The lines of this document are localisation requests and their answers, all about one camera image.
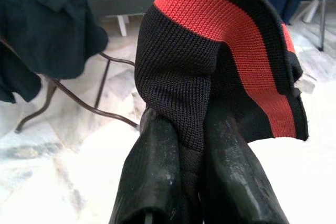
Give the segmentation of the silver metal clothes rack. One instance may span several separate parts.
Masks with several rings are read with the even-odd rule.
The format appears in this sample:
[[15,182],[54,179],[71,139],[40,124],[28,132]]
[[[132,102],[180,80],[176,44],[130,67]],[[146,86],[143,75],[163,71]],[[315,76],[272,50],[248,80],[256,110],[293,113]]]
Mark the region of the silver metal clothes rack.
[[311,0],[292,20],[293,22],[301,20],[304,23],[310,23],[316,11],[320,9],[319,44],[317,47],[319,51],[324,51],[327,2],[328,0]]

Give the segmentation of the black shirt red striped collar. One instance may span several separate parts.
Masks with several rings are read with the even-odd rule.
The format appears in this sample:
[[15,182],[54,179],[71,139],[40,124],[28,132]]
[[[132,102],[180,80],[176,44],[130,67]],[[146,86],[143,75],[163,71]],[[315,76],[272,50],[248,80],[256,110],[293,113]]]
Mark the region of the black shirt red striped collar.
[[205,224],[204,121],[230,115],[250,142],[308,138],[302,69],[268,0],[155,0],[141,23],[135,84],[181,143],[189,224]]

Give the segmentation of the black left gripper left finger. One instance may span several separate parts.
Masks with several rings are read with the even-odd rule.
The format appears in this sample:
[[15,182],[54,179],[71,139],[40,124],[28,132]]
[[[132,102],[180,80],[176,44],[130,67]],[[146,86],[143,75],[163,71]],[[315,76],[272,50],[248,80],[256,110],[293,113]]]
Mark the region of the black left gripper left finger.
[[126,157],[109,224],[189,224],[181,143],[173,123],[147,108]]

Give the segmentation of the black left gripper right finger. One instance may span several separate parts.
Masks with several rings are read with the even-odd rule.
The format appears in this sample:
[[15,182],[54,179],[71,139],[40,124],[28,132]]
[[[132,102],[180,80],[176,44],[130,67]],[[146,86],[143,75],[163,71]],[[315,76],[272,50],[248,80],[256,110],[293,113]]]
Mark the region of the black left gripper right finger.
[[270,181],[230,115],[204,121],[205,224],[289,224]]

